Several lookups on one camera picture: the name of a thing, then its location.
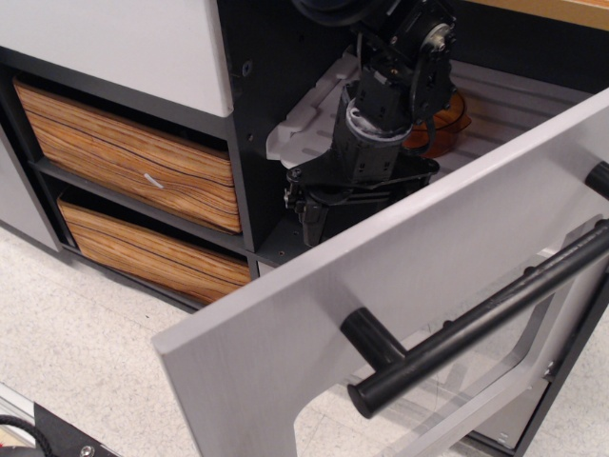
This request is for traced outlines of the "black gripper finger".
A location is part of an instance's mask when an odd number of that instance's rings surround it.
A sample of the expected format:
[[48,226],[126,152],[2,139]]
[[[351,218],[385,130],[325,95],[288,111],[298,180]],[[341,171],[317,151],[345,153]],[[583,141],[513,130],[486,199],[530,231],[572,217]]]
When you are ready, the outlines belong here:
[[303,229],[304,244],[316,247],[321,243],[328,206],[315,200],[308,192],[287,188],[284,195],[285,207],[292,209],[299,217]]

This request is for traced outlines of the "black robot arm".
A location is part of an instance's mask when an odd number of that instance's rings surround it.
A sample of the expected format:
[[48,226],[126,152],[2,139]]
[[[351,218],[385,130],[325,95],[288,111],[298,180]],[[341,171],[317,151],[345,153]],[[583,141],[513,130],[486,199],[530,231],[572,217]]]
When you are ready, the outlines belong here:
[[434,115],[456,87],[450,53],[456,18],[445,1],[297,1],[308,19],[357,36],[358,79],[342,89],[329,149],[290,169],[285,205],[304,243],[320,244],[328,213],[384,209],[424,188],[439,170],[425,157]]

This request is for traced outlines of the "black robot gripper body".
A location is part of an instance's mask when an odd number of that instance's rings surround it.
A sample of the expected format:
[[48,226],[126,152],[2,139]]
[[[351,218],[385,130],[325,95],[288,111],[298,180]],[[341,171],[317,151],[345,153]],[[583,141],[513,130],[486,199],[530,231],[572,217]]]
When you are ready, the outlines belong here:
[[376,128],[356,107],[359,83],[343,87],[329,149],[286,174],[285,206],[391,203],[429,184],[439,164],[403,147],[409,129]]

